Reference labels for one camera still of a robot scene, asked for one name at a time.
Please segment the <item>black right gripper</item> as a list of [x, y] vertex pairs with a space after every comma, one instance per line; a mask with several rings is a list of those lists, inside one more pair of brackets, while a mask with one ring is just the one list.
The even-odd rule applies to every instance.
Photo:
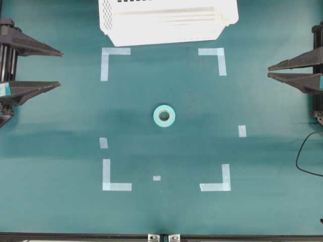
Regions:
[[268, 73], [267, 76], [297, 88], [302, 93], [313, 94], [312, 116], [322, 125], [322, 21], [312, 27], [313, 49], [292, 59], [268, 68], [269, 71], [313, 67], [313, 74]]

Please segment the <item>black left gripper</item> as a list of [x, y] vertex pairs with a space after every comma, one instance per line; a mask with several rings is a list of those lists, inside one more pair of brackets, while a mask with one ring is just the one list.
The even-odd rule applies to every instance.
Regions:
[[15, 81], [18, 55], [63, 56], [63, 53], [15, 28], [12, 19], [1, 18], [1, 126], [13, 116], [13, 106], [23, 105], [61, 85], [60, 82]]

